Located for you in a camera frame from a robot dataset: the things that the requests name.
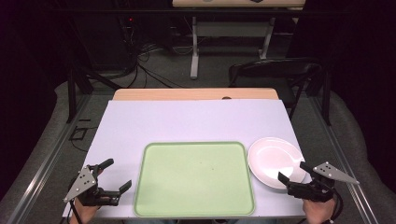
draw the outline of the gray floor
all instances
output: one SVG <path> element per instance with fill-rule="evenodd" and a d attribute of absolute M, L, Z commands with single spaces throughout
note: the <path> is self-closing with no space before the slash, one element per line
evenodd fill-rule
<path fill-rule="evenodd" d="M 231 42 L 223 42 L 221 46 L 208 44 L 206 47 L 200 48 L 199 77 L 196 80 L 191 80 L 189 77 L 190 54 L 182 55 L 156 50 L 151 52 L 149 57 L 143 55 L 141 59 L 148 60 L 140 63 L 150 71 L 183 87 L 225 88 L 228 85 L 227 73 L 230 65 L 257 59 L 258 46 L 236 47 L 242 45 L 238 44 L 238 41 L 245 41 L 243 43 L 246 44 L 246 39 L 236 38 Z M 268 56 L 280 57 L 284 55 L 287 44 L 286 37 L 274 37 Z M 114 82 L 126 87 L 132 78 L 133 75 L 129 75 L 115 79 Z M 95 92 L 92 96 L 78 97 L 81 109 L 72 124 L 65 124 L 68 112 L 66 85 L 64 83 L 57 88 L 58 102 L 52 118 L 29 161 L 26 162 L 21 174 L 0 203 L 0 211 L 2 211 L 0 223 L 7 223 L 10 218 L 15 218 L 16 214 L 21 214 L 16 213 L 15 208 L 22 208 L 26 211 L 20 219 L 13 219 L 18 220 L 17 222 L 59 223 L 62 220 L 64 210 L 62 198 L 67 192 L 70 179 L 83 165 L 86 156 L 86 152 L 80 149 L 89 149 L 96 131 L 94 127 L 98 126 L 106 104 L 108 100 L 111 100 L 113 94 L 112 90 L 102 83 L 96 81 L 92 83 Z M 145 76 L 143 72 L 139 72 L 132 88 L 143 88 L 144 86 Z M 164 88 L 164 86 L 148 77 L 146 88 Z M 356 120 L 349 113 L 343 101 L 333 94 L 331 99 L 332 127 L 326 126 L 319 115 L 318 100 L 303 96 L 292 120 L 305 160 L 314 164 L 329 161 L 340 169 L 348 171 L 350 175 L 356 176 L 361 182 L 359 188 L 337 183 L 336 188 L 344 198 L 345 208 L 336 223 L 376 223 L 370 209 L 374 211 L 378 223 L 396 223 L 396 217 L 392 214 L 392 210 L 396 208 L 396 196 L 381 184 L 375 170 L 366 160 L 364 139 Z M 72 142 L 68 141 L 68 137 L 70 130 L 73 130 L 75 125 L 93 129 L 88 130 L 83 141 L 73 141 L 73 146 Z M 59 150 L 59 153 L 55 157 L 49 158 L 54 150 Z M 53 160 L 53 166 L 43 168 L 43 162 L 49 159 Z M 37 174 L 37 171 L 43 171 L 43 169 L 49 171 L 49 176 L 43 177 Z M 31 193 L 27 191 L 28 186 L 31 183 L 34 185 L 34 181 L 40 178 L 45 183 L 43 186 L 39 186 L 40 193 L 36 197 L 26 197 Z M 26 198 L 30 201 L 26 204 L 30 205 L 23 207 L 21 199 Z M 280 220 L 280 223 L 297 223 L 299 220 L 299 218 L 283 219 Z M 121 223 L 121 221 L 95 220 L 93 223 Z"/>

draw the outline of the white plate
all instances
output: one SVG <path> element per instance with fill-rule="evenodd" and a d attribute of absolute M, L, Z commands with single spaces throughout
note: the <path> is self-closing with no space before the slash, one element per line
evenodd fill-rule
<path fill-rule="evenodd" d="M 264 184 L 275 189 L 286 186 L 277 179 L 278 172 L 290 181 L 302 182 L 305 171 L 300 168 L 303 154 L 291 143 L 275 137 L 262 138 L 250 147 L 247 154 L 251 172 Z"/>

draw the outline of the table surface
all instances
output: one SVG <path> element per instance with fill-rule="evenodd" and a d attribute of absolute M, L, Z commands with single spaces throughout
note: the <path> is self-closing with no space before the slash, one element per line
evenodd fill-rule
<path fill-rule="evenodd" d="M 220 100 L 224 96 L 233 99 Z M 300 149 L 287 111 L 272 89 L 118 90 L 108 103 L 84 165 L 112 158 L 114 164 L 99 177 L 99 187 L 117 190 L 130 179 L 133 184 L 119 206 L 104 206 L 96 216 L 137 218 L 134 196 L 144 149 L 150 143 L 237 141 L 248 152 L 263 137 L 282 138 Z M 304 216 L 302 201 L 285 190 L 272 189 L 254 175 L 251 184 L 255 210 L 239 218 Z"/>
<path fill-rule="evenodd" d="M 173 0 L 174 7 L 303 7 L 305 0 Z"/>

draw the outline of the person's hand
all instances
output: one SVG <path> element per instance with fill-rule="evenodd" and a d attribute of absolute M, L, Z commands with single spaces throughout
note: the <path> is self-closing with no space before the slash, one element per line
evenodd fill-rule
<path fill-rule="evenodd" d="M 335 200 L 330 199 L 326 203 L 312 202 L 303 199 L 303 210 L 309 224 L 320 224 L 332 217 Z"/>
<path fill-rule="evenodd" d="M 86 224 L 91 221 L 91 219 L 95 216 L 96 211 L 99 209 L 100 206 L 84 206 L 79 201 L 78 198 L 75 199 L 75 207 L 78 213 L 79 218 L 83 224 Z M 73 213 L 72 217 L 70 218 L 70 224 L 78 224 L 77 218 Z"/>

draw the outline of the chair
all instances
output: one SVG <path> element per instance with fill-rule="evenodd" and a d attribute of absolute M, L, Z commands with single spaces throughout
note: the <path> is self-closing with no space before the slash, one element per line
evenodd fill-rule
<path fill-rule="evenodd" d="M 229 87 L 275 89 L 279 99 L 290 109 L 291 119 L 305 82 L 320 70 L 321 65 L 313 58 L 265 59 L 235 64 L 229 69 Z"/>

